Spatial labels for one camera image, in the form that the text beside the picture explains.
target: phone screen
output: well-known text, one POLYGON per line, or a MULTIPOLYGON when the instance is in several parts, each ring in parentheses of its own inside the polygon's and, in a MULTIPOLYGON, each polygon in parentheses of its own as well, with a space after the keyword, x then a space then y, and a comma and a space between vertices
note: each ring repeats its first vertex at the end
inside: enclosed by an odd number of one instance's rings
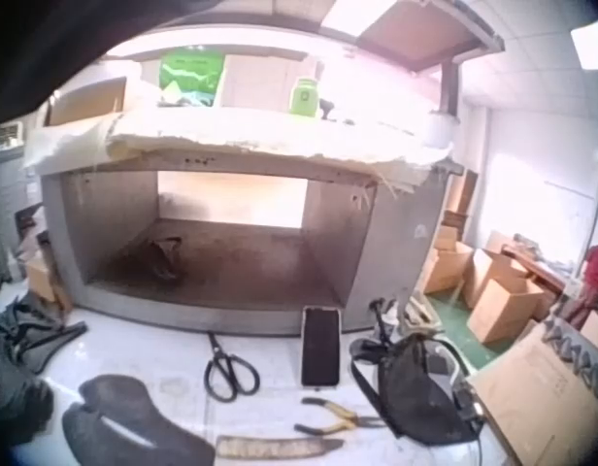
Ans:
POLYGON ((303 320, 301 384, 335 386, 340 382, 340 312, 306 308, 303 320))

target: ceiling light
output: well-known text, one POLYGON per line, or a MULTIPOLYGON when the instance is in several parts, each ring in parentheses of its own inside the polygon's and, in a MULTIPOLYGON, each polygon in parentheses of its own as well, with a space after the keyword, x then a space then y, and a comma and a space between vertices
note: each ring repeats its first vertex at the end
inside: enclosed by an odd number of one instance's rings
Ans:
POLYGON ((598 70, 598 20, 571 31, 581 67, 584 70, 598 70))
POLYGON ((336 0, 320 27, 359 37, 395 3, 396 0, 336 0))

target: green bottle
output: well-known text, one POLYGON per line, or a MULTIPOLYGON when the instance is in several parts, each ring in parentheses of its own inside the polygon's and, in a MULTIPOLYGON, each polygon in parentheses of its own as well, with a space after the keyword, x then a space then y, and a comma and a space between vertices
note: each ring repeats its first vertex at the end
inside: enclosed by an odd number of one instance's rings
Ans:
POLYGON ((318 88, 316 80, 300 78, 292 90, 290 112, 293 115, 315 117, 318 110, 318 88))

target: black-handled scissors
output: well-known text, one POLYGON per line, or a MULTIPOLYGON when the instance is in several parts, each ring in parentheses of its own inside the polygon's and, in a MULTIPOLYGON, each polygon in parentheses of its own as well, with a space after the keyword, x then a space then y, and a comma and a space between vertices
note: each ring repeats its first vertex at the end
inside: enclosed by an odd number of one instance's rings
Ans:
POLYGON ((206 392, 221 403, 230 403, 237 399, 239 394, 241 395, 253 395, 260 388, 260 376, 258 371, 249 364, 245 359, 237 356, 236 354, 226 354, 217 338, 213 333, 209 333, 209 340, 211 341, 211 347, 213 348, 213 359, 209 361, 204 371, 204 388, 206 392), (251 388, 245 388, 234 371, 234 365, 238 364, 245 367, 253 376, 253 386, 251 388), (213 390, 213 381, 211 376, 213 374, 213 368, 217 369, 221 376, 227 381, 230 387, 229 396, 221 396, 213 390))

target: fluorescent light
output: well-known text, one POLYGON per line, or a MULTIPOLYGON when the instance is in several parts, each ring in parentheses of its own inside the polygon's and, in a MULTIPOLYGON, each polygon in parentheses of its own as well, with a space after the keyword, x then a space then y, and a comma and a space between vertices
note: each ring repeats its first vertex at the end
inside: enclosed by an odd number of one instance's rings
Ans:
POLYGON ((598 20, 571 31, 581 67, 584 70, 598 70, 598 20))
POLYGON ((243 45, 275 47, 330 58, 344 56, 348 45, 314 34, 258 26, 191 26, 151 32, 118 44, 107 52, 110 57, 128 57, 148 51, 194 46, 243 45))
POLYGON ((336 0, 320 26, 359 37, 395 3, 396 0, 336 0))

